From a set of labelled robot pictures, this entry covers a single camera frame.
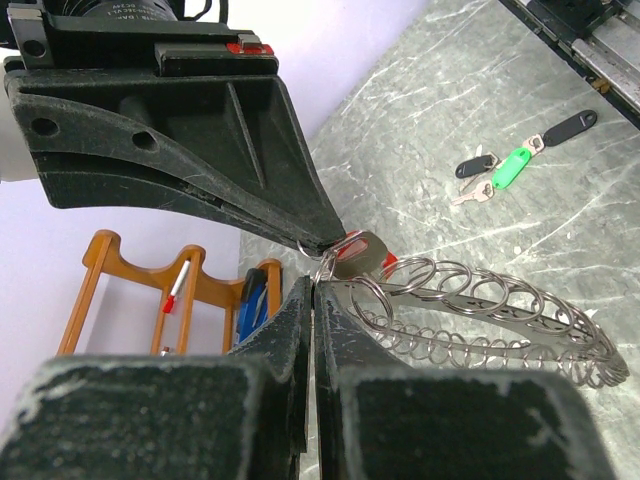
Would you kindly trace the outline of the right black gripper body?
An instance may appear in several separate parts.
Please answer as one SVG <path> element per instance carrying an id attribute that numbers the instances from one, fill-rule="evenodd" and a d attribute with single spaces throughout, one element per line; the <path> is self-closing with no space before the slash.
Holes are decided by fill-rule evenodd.
<path id="1" fill-rule="evenodd" d="M 7 71 L 152 70 L 160 77 L 275 75 L 273 49 L 228 25 L 229 4 L 206 1 L 9 1 Z"/>

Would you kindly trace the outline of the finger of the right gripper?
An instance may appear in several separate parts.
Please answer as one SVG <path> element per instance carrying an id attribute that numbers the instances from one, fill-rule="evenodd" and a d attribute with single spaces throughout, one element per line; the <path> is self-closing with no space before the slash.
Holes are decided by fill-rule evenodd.
<path id="1" fill-rule="evenodd" d="M 21 70 L 6 75 L 5 89 L 35 166 L 40 151 L 191 153 L 204 161 L 286 151 L 310 156 L 288 92 L 275 75 Z M 320 246 L 344 235 L 320 182 Z"/>
<path id="2" fill-rule="evenodd" d="M 186 154 L 40 151 L 36 170 L 60 209 L 140 207 L 225 223 L 290 248 L 320 250 L 320 180 L 306 151 L 204 161 Z"/>

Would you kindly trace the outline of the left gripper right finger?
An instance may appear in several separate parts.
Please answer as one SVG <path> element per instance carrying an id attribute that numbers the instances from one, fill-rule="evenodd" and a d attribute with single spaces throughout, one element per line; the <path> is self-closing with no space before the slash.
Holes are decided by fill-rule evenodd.
<path id="1" fill-rule="evenodd" d="M 314 291 L 324 479 L 611 479 L 582 396 L 522 370 L 413 368 Z"/>

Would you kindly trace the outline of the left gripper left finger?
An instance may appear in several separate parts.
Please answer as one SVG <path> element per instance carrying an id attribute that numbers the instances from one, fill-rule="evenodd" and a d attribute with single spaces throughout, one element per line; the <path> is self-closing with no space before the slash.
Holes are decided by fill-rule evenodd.
<path id="1" fill-rule="evenodd" d="M 60 356 L 1 436 L 5 479 L 294 479 L 307 447 L 312 283 L 220 356 Z"/>

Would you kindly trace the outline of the metal disc with keyrings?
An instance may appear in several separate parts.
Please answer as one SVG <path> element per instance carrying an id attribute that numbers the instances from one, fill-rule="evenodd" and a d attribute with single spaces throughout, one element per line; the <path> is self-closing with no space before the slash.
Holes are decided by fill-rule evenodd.
<path id="1" fill-rule="evenodd" d="M 337 248 L 314 255 L 352 315 L 384 349 L 417 363 L 555 372 L 579 387 L 623 384 L 626 361 L 591 316 L 513 275 L 425 256 L 381 273 L 332 275 Z"/>

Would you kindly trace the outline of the red key tag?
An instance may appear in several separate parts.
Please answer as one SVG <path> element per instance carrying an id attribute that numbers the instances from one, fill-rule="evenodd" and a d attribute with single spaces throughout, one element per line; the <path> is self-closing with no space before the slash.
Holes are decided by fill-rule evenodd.
<path id="1" fill-rule="evenodd" d="M 351 231 L 335 247 L 332 275 L 340 280 L 381 273 L 397 262 L 397 257 L 388 250 L 386 244 L 370 231 Z"/>

